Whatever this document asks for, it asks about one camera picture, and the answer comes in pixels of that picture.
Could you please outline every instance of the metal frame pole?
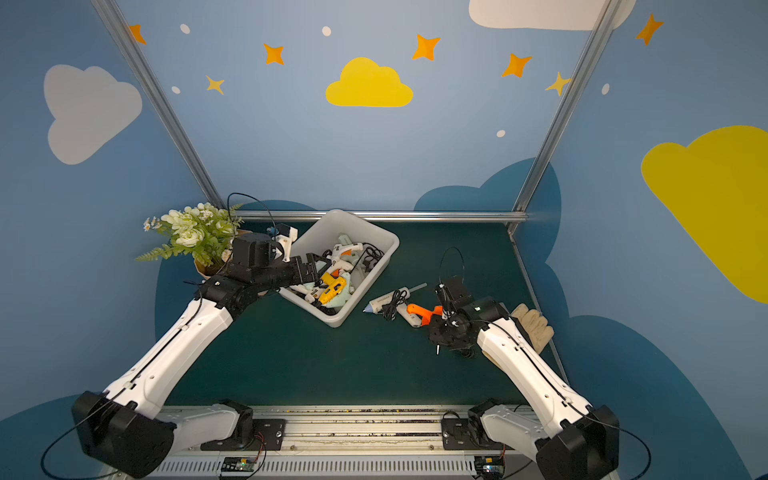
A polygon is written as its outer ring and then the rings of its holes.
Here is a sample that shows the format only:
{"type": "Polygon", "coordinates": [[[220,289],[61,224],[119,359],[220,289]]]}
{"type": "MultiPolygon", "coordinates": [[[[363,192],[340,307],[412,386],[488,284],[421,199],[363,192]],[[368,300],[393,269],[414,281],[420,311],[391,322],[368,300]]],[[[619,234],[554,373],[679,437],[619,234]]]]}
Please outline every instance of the metal frame pole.
{"type": "Polygon", "coordinates": [[[163,88],[157,82],[157,77],[154,75],[149,62],[129,33],[128,24],[118,4],[114,0],[91,0],[91,4],[96,8],[96,12],[101,17],[101,21],[107,27],[110,35],[112,35],[114,42],[118,44],[120,52],[125,57],[134,75],[136,75],[136,79],[144,89],[144,93],[147,94],[155,111],[157,111],[157,115],[160,116],[160,120],[168,130],[170,138],[176,144],[184,161],[187,162],[190,170],[192,170],[192,174],[206,198],[217,207],[223,208],[224,202],[214,186],[214,181],[211,180],[210,175],[205,170],[203,161],[197,155],[197,151],[181,126],[181,122],[179,122],[178,117],[174,113],[174,109],[171,108],[170,102],[165,93],[163,93],[163,88]]]}
{"type": "MultiPolygon", "coordinates": [[[[554,114],[554,119],[549,126],[547,136],[544,139],[544,143],[541,144],[541,149],[539,149],[531,170],[528,172],[528,176],[525,178],[525,182],[520,189],[515,206],[512,208],[513,211],[525,212],[528,208],[528,204],[531,202],[531,198],[533,198],[533,193],[536,191],[536,187],[541,181],[541,177],[544,175],[550,159],[552,159],[552,155],[560,142],[565,128],[568,126],[568,121],[571,120],[576,104],[579,98],[581,98],[581,94],[584,92],[590,76],[592,76],[595,65],[598,64],[605,45],[608,43],[608,38],[613,31],[614,17],[620,4],[621,0],[606,0],[605,5],[603,5],[600,17],[592,29],[587,44],[584,46],[581,57],[576,64],[576,69],[574,69],[574,73],[571,76],[573,80],[571,80],[568,89],[560,101],[558,110],[554,114]]],[[[510,223],[507,226],[510,238],[515,232],[517,225],[517,223],[510,223]]]]}

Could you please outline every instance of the white plastic bin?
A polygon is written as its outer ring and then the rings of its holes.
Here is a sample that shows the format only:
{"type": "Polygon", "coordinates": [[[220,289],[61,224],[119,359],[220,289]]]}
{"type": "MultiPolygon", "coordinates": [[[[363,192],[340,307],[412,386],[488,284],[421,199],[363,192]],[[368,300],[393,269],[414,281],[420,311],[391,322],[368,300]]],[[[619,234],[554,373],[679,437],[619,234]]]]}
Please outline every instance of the white plastic bin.
{"type": "Polygon", "coordinates": [[[333,328],[340,326],[344,322],[344,319],[352,312],[355,305],[373,285],[373,282],[379,278],[379,275],[381,275],[389,263],[392,254],[395,253],[395,250],[400,245],[400,239],[394,233],[368,223],[362,218],[343,210],[331,210],[293,243],[290,254],[292,257],[301,255],[302,261],[306,261],[305,255],[307,253],[317,253],[320,255],[326,249],[333,248],[339,242],[339,235],[341,233],[349,235],[349,238],[354,243],[367,242],[375,245],[384,252],[384,257],[373,267],[373,270],[365,275],[365,278],[363,278],[361,269],[355,268],[351,275],[355,293],[352,294],[349,301],[344,304],[336,315],[326,315],[310,305],[301,296],[288,289],[280,289],[280,295],[283,298],[312,313],[333,328]]]}

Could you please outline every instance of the black mounting plate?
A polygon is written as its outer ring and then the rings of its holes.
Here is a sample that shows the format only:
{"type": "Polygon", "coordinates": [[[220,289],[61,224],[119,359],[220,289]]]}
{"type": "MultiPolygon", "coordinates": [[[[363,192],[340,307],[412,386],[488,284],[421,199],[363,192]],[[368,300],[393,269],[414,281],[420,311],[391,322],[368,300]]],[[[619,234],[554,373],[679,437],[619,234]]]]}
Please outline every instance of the black mounting plate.
{"type": "MultiPolygon", "coordinates": [[[[253,433],[261,432],[264,435],[264,449],[271,452],[280,450],[283,446],[283,435],[285,434],[286,421],[283,419],[253,419],[253,433]]],[[[259,441],[254,437],[247,450],[258,450],[261,447],[259,441]]],[[[236,439],[213,440],[200,445],[200,450],[204,451],[226,451],[243,450],[236,439]]]]}
{"type": "Polygon", "coordinates": [[[441,422],[442,447],[445,450],[502,450],[501,443],[494,443],[489,447],[477,446],[469,436],[468,419],[443,419],[441,422]]]}

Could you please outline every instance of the white robot arm segment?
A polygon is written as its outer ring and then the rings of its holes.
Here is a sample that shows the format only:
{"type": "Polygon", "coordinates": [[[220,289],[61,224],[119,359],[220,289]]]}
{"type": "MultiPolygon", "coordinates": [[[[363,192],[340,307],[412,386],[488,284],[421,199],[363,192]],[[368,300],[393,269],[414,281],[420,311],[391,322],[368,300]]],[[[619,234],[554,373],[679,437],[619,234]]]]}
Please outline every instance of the white robot arm segment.
{"type": "Polygon", "coordinates": [[[549,365],[523,338],[515,322],[498,319],[488,329],[480,330],[478,345],[523,394],[536,412],[547,435],[554,437],[562,431],[561,422],[575,423],[581,418],[568,403],[580,412],[587,411],[589,402],[549,368],[549,365]],[[515,339],[510,339],[502,329],[515,339]]]}
{"type": "Polygon", "coordinates": [[[217,308],[215,302],[192,300],[149,352],[106,390],[125,388],[114,401],[124,406],[135,402],[135,412],[155,418],[184,373],[232,321],[227,309],[217,308]]]}

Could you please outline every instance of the yellow cloud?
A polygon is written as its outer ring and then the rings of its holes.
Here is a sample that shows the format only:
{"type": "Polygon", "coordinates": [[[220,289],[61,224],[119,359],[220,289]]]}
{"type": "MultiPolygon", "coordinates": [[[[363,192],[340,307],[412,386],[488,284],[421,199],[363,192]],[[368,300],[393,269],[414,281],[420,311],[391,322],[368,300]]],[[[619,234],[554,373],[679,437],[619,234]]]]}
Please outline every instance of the yellow cloud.
{"type": "Polygon", "coordinates": [[[363,57],[346,64],[340,80],[326,89],[328,102],[340,107],[402,107],[412,98],[413,90],[400,83],[393,68],[363,57]]]}
{"type": "Polygon", "coordinates": [[[735,126],[661,144],[643,178],[741,293],[768,303],[768,132],[735,126]]]}

